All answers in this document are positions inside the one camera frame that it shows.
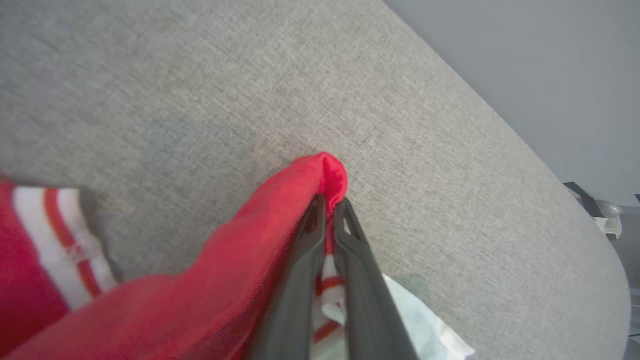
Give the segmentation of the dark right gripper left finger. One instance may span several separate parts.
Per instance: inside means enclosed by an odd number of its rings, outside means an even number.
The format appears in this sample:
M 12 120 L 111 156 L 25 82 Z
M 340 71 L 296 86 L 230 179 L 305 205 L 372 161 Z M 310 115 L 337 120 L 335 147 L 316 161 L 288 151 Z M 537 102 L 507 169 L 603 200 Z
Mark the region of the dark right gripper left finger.
M 288 244 L 278 290 L 254 338 L 256 360 L 310 359 L 316 279 L 325 256 L 326 208 L 325 196 L 314 196 Z

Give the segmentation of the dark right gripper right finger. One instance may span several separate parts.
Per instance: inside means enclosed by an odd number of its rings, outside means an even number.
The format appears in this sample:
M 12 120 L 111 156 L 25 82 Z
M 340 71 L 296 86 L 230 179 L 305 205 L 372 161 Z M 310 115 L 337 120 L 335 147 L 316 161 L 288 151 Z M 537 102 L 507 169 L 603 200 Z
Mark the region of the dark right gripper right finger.
M 416 360 L 418 354 L 348 198 L 334 209 L 334 260 L 345 283 L 349 359 Z

